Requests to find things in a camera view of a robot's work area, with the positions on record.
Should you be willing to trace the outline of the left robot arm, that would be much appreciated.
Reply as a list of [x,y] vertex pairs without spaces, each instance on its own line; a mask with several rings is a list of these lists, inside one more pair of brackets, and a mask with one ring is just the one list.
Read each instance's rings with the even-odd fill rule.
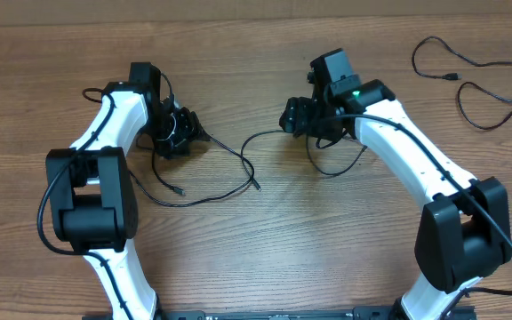
[[126,157],[141,134],[153,153],[184,156],[195,140],[208,141],[195,113],[174,93],[161,94],[167,76],[150,62],[133,62],[127,80],[100,89],[100,111],[86,132],[45,159],[56,237],[68,255],[83,257],[111,304],[111,319],[159,319],[161,304],[142,270],[134,244],[139,212]]

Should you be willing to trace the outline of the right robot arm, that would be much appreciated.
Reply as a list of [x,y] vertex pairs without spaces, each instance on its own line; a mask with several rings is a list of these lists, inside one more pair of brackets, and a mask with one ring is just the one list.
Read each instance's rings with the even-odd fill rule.
[[421,210],[414,248],[420,276],[393,306],[366,309],[361,317],[474,318],[473,310],[456,310],[457,302],[512,258],[506,189],[456,165],[384,83],[360,80],[342,49],[312,60],[310,68],[312,95],[288,99],[282,129],[332,143],[349,134],[386,164]]

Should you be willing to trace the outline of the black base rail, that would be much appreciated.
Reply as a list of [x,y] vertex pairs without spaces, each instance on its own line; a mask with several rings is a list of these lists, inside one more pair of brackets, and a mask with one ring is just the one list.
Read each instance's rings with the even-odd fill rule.
[[290,314],[248,312],[208,313],[203,311],[163,312],[159,320],[387,320],[391,307],[355,307],[350,310],[298,311]]

